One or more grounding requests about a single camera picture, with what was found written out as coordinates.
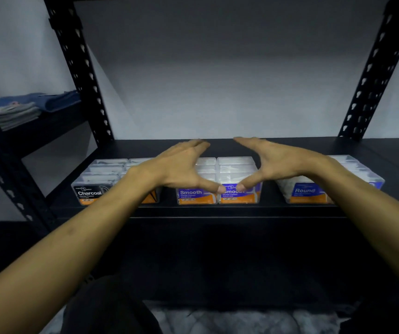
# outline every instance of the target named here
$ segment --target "person's left hand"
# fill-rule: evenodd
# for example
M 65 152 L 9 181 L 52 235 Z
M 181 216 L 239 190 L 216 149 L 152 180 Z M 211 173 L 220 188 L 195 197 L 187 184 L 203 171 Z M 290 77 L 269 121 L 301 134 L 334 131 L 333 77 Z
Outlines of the person's left hand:
M 191 189 L 200 188 L 213 193 L 224 193 L 223 185 L 202 178 L 195 170 L 198 157 L 210 143 L 193 139 L 178 143 L 155 158 L 132 167 L 128 172 L 152 175 L 155 186 Z

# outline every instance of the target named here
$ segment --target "fingernail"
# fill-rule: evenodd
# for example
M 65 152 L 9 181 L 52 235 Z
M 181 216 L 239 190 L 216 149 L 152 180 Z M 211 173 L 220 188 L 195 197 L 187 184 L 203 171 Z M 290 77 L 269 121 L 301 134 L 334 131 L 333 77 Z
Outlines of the fingernail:
M 238 184 L 238 185 L 236 186 L 236 190 L 239 191 L 239 192 L 244 192 L 244 191 L 246 191 L 247 189 L 246 189 L 246 187 L 244 187 L 244 185 Z
M 218 187 L 218 191 L 217 191 L 219 194 L 223 194 L 223 193 L 225 193 L 226 192 L 226 188 L 223 186 L 223 185 L 220 185 L 219 187 Z

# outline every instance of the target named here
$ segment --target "shelving unit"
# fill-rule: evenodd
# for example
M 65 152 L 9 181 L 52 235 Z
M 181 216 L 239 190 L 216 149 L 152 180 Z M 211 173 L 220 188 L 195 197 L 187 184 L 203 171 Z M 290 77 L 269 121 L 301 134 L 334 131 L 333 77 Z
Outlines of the shelving unit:
M 82 103 L 0 129 L 0 186 L 38 237 L 84 208 L 70 184 L 94 159 L 154 157 L 179 142 L 114 139 L 74 8 L 78 0 L 44 1 Z M 339 136 L 270 140 L 350 154 L 385 178 L 383 191 L 399 200 L 399 139 L 362 140 L 398 60 L 399 0 L 390 0 Z M 21 158 L 85 121 L 97 150 L 44 197 Z M 259 162 L 232 140 L 210 142 L 205 157 L 253 156 Z M 340 208 L 287 204 L 273 182 L 264 184 L 260 204 L 244 206 L 179 206 L 174 190 L 164 188 L 159 204 L 136 210 L 95 273 L 117 271 L 143 299 L 209 307 L 349 311 L 365 294 L 394 281 Z

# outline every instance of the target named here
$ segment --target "folded blue cloth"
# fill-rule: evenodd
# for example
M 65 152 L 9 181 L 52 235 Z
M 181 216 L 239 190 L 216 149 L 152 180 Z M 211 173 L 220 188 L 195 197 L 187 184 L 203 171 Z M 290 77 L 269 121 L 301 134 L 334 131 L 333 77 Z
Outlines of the folded blue cloth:
M 30 93 L 28 95 L 0 97 L 0 107 L 10 104 L 26 104 L 31 102 L 34 102 L 41 111 L 55 112 L 79 103 L 80 95 L 76 90 L 73 90 L 60 95 Z

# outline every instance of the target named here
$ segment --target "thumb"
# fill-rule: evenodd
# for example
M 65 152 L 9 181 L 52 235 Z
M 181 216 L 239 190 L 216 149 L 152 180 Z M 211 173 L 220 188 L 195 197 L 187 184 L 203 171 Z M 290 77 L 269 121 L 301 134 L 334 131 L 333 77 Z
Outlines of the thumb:
M 264 180 L 263 175 L 261 174 L 261 171 L 258 170 L 257 172 L 254 172 L 253 174 L 251 174 L 249 177 L 243 179 L 236 186 L 236 190 L 237 191 L 246 191 L 247 189 L 253 188 L 255 185 L 262 182 L 263 180 Z
M 226 188 L 223 185 L 220 185 L 211 180 L 204 179 L 199 176 L 198 179 L 198 188 L 207 190 L 212 193 L 225 193 Z

